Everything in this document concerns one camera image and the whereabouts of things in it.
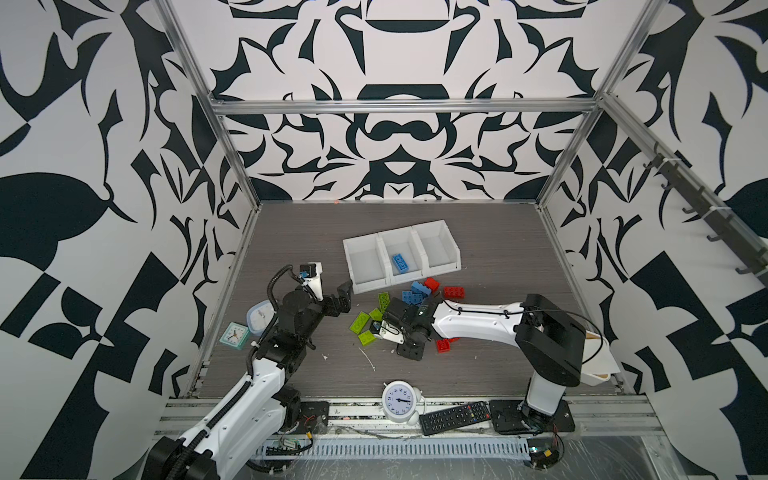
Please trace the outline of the red brick bottom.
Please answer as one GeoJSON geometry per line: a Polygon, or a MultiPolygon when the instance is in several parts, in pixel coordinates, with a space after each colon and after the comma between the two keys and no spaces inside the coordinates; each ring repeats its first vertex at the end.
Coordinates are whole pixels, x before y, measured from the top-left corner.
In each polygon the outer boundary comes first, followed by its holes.
{"type": "Polygon", "coordinates": [[[458,341],[458,338],[439,339],[435,341],[438,353],[447,353],[451,350],[451,345],[458,341]]]}

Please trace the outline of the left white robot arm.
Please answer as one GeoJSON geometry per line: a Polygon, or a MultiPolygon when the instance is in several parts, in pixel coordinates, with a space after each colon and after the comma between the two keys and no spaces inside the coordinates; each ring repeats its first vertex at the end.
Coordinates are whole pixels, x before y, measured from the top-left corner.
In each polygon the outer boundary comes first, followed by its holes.
{"type": "Polygon", "coordinates": [[[300,394],[289,386],[326,317],[352,308],[353,283],[322,290],[322,265],[283,266],[267,284],[273,316],[246,357],[246,372],[226,396],[179,438],[148,452],[144,479],[233,479],[272,435],[300,422],[300,394]]]}

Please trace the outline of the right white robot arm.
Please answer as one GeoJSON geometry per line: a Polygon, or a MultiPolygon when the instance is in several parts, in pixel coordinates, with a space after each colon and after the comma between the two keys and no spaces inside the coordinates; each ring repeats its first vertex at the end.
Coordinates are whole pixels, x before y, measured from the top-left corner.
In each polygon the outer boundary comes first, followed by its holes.
{"type": "Polygon", "coordinates": [[[394,299],[377,335],[395,343],[399,356],[415,361],[431,340],[496,342],[519,348],[533,369],[520,401],[474,402],[419,415],[426,436],[486,421],[502,435],[572,432],[566,389],[600,385],[620,371],[608,340],[588,318],[538,294],[506,305],[465,304],[440,295],[420,305],[394,299]]]}

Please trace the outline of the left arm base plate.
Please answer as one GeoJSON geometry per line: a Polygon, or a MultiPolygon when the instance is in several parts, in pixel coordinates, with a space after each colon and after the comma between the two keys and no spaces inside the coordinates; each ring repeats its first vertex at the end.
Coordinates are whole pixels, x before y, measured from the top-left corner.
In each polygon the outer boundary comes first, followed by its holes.
{"type": "Polygon", "coordinates": [[[286,426],[289,434],[324,434],[328,428],[330,403],[327,401],[301,401],[287,411],[286,426]]]}

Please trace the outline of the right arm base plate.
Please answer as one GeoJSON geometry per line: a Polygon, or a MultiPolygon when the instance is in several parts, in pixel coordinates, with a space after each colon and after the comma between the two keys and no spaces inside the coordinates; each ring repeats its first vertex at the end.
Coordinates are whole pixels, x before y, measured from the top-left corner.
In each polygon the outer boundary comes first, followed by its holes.
{"type": "Polygon", "coordinates": [[[491,422],[500,435],[538,435],[576,430],[573,415],[565,400],[561,400],[552,416],[529,407],[524,400],[491,400],[491,422]]]}

